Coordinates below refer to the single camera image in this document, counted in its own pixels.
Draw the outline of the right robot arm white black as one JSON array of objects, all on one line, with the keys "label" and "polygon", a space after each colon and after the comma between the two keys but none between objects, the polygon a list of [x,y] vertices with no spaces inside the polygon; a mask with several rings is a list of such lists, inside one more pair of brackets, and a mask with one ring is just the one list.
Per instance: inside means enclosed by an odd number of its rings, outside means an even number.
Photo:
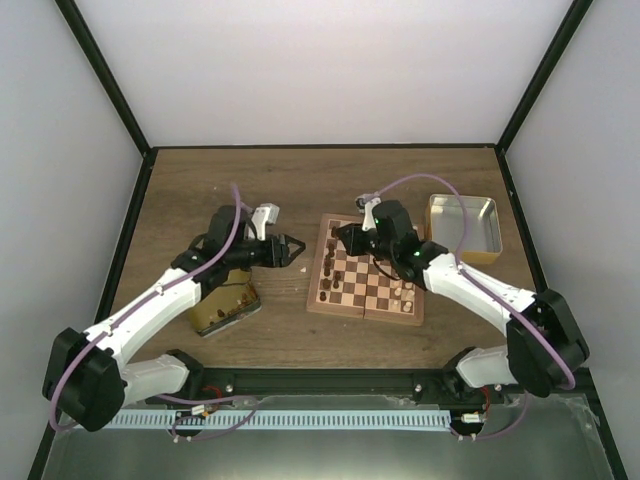
[{"label": "right robot arm white black", "polygon": [[444,389],[451,400],[468,402],[481,387],[497,384],[518,385],[541,398],[575,387],[575,372],[589,351],[561,294],[511,286],[466,265],[446,247],[421,239],[397,200],[374,198],[363,213],[362,222],[336,230],[349,255],[388,262],[399,279],[465,307],[506,340],[499,347],[468,348],[449,362]]}]

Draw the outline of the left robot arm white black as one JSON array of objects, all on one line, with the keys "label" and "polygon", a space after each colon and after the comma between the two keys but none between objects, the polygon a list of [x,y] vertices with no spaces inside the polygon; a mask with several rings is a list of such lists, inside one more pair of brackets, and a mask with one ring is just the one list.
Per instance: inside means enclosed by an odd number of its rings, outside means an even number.
[{"label": "left robot arm white black", "polygon": [[140,400],[167,395],[173,402],[194,404],[204,392],[200,362],[180,350],[151,361],[132,358],[172,320],[221,289],[231,272],[289,266],[306,245],[286,234],[267,233],[277,216],[273,204],[252,213],[220,207],[207,231],[137,299],[82,332],[62,331],[54,339],[43,384],[54,413],[94,432]]}]

